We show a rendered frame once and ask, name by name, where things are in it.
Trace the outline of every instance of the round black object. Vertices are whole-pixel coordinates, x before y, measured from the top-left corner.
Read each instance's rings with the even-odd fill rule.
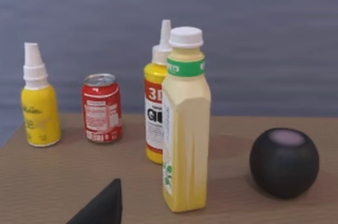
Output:
[[[262,189],[278,198],[293,198],[308,190],[316,180],[319,154],[306,134],[289,128],[272,128],[254,142],[250,169]]]

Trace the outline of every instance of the brown table surface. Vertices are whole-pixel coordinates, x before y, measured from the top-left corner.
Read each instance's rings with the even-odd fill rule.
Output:
[[[87,141],[80,114],[61,116],[62,140],[47,148],[27,144],[21,126],[0,149],[0,223],[66,223],[114,178],[121,178],[123,223],[338,223],[338,119],[212,117],[206,208],[172,213],[164,203],[161,166],[145,156],[144,116],[125,115],[124,136]],[[287,126],[317,145],[321,170],[312,188],[278,200],[255,188],[248,175],[253,140]]]

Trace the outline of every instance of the yellow bottle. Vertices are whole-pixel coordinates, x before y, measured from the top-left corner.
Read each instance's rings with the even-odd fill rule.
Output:
[[[211,94],[204,77],[202,31],[171,30],[163,89],[163,195],[174,212],[206,203]]]
[[[21,104],[27,141],[36,147],[53,145],[61,137],[57,97],[36,43],[25,43],[24,80]]]
[[[162,81],[167,74],[167,56],[172,50],[170,30],[170,21],[163,20],[159,45],[153,47],[152,62],[144,68],[146,155],[157,164],[162,164]]]

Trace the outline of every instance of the white bottle cap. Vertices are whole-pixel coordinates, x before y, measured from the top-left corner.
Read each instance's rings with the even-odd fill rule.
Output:
[[[176,27],[171,30],[169,43],[176,48],[198,48],[203,45],[202,30],[196,27]]]
[[[153,59],[152,63],[155,64],[167,64],[167,57],[172,51],[172,47],[169,44],[171,30],[170,20],[163,20],[161,27],[161,39],[159,45],[153,47]]]
[[[37,43],[25,43],[25,65],[23,66],[25,88],[31,90],[48,86],[47,72],[42,62]]]

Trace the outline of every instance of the blue-gray background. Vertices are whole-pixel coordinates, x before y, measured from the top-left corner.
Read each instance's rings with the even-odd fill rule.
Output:
[[[203,30],[216,115],[336,116],[338,0],[0,0],[0,142],[21,123],[23,43],[37,42],[61,111],[109,72],[143,112],[161,20]]]

